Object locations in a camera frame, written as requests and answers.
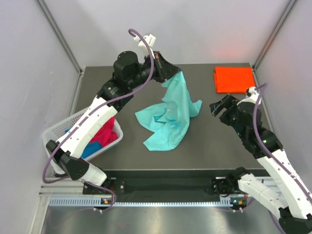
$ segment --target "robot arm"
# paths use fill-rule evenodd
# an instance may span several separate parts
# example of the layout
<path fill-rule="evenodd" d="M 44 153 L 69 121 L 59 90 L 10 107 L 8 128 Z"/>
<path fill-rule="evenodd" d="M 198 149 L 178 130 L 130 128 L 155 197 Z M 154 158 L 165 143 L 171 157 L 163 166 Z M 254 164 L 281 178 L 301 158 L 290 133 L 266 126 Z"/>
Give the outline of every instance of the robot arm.
<path fill-rule="evenodd" d="M 286 233 L 309 233 L 312 231 L 312 198 L 295 169 L 290 164 L 283 145 L 276 135 L 264 128 L 261 111 L 257 110 L 256 125 L 260 138 L 272 156 L 267 155 L 259 144 L 253 126 L 253 111 L 259 92 L 255 87 L 247 90 L 245 99 L 239 101 L 231 95 L 210 105 L 217 116 L 222 109 L 221 122 L 232 126 L 244 147 L 268 171 L 282 195 L 257 180 L 245 168 L 237 168 L 226 177 L 230 192 L 243 191 L 252 195 L 275 217 Z"/>
<path fill-rule="evenodd" d="M 145 35 L 150 49 L 155 37 Z M 147 47 L 139 41 L 145 54 Z M 180 68 L 167 62 L 160 52 L 152 51 L 154 70 L 152 79 L 163 83 L 180 71 Z M 50 140 L 46 148 L 50 154 L 54 152 L 53 167 L 60 167 L 72 180 L 90 182 L 97 186 L 107 187 L 109 180 L 102 169 L 95 167 L 81 157 L 83 150 L 111 117 L 115 116 L 133 97 L 133 90 L 143 85 L 151 72 L 151 58 L 145 56 L 143 64 L 138 62 L 136 53 L 125 51 L 119 54 L 114 65 L 112 78 L 99 90 L 92 104 L 76 124 L 57 141 Z"/>

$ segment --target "gray wall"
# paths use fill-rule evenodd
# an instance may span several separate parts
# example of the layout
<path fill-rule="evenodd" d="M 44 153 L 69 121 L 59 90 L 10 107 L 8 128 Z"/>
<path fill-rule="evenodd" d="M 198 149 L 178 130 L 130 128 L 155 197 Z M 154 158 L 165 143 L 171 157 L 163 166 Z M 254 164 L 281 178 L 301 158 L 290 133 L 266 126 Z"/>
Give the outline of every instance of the gray wall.
<path fill-rule="evenodd" d="M 300 0 L 260 64 L 273 124 L 288 157 L 312 190 L 312 1 Z"/>
<path fill-rule="evenodd" d="M 253 63 L 288 0 L 45 0 L 81 67 L 139 52 L 127 30 L 157 36 L 172 63 Z"/>
<path fill-rule="evenodd" d="M 34 0 L 0 4 L 0 233 L 28 233 L 47 155 L 78 74 Z"/>

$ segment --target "orange cloth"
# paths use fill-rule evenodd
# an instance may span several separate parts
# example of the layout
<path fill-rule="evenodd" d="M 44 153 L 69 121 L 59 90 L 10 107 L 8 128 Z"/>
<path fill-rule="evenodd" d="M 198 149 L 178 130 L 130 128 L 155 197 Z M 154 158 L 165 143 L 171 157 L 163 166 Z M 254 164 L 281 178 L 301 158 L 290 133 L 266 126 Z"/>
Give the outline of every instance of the orange cloth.
<path fill-rule="evenodd" d="M 217 93 L 245 94 L 255 86 L 250 67 L 215 67 L 214 83 Z"/>

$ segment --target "laundry basket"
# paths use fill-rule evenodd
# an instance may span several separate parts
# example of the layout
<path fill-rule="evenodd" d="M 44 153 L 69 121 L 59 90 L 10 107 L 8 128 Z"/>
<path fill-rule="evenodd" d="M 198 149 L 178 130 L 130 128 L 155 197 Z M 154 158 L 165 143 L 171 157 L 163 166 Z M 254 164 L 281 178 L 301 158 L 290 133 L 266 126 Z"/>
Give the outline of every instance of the laundry basket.
<path fill-rule="evenodd" d="M 42 134 L 44 148 L 45 148 L 45 145 L 48 143 L 49 140 L 59 139 L 61 136 L 63 136 L 65 134 L 65 130 L 72 128 L 74 126 L 74 124 L 80 119 L 80 117 L 83 116 L 83 114 L 86 112 L 87 109 L 88 109 L 88 107 L 77 112 L 76 114 L 69 116 L 68 118 L 62 120 L 61 122 L 53 125 L 52 127 L 48 128 L 47 130 L 45 130 L 44 133 Z M 118 137 L 117 140 L 115 140 L 112 143 L 108 144 L 107 146 L 103 147 L 99 151 L 96 151 L 94 154 L 88 156 L 84 160 L 89 161 L 89 160 L 95 158 L 96 156 L 100 155 L 104 151 L 107 151 L 108 149 L 117 145 L 123 137 L 123 132 L 122 132 L 120 125 L 118 124 L 116 119 L 114 122 L 113 131 L 117 134 L 117 137 Z M 49 157 L 50 154 L 46 148 L 45 148 L 45 151 Z M 51 161 L 51 165 L 53 166 L 53 168 L 57 174 L 60 174 L 60 175 L 64 174 L 64 171 L 54 161 Z"/>

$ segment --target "black table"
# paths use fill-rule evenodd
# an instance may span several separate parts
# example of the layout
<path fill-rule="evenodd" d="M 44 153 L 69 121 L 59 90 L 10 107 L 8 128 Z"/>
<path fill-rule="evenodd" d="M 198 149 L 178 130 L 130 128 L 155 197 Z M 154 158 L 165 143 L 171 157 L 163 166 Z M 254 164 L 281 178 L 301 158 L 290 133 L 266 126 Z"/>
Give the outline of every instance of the black table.
<path fill-rule="evenodd" d="M 212 172 L 212 176 L 225 176 L 229 169 L 243 166 L 252 169 L 256 176 L 266 172 L 243 147 L 232 127 L 211 116 L 209 104 L 225 95 L 217 94 L 214 84 L 214 67 L 249 66 L 249 64 L 185 64 L 182 68 L 192 101 L 202 100 L 197 117 L 191 119 L 190 127 L 177 148 L 167 152 L 150 152 L 143 142 L 153 133 L 143 128 L 135 112 L 150 105 L 161 103 L 166 89 L 151 81 L 116 115 L 124 133 L 121 142 L 91 162 L 104 170 L 187 170 Z M 82 79 L 76 112 L 89 106 L 101 86 L 111 78 L 112 67 L 87 67 Z M 234 95 L 238 99 L 244 95 Z M 268 121 L 262 111 L 265 127 Z"/>

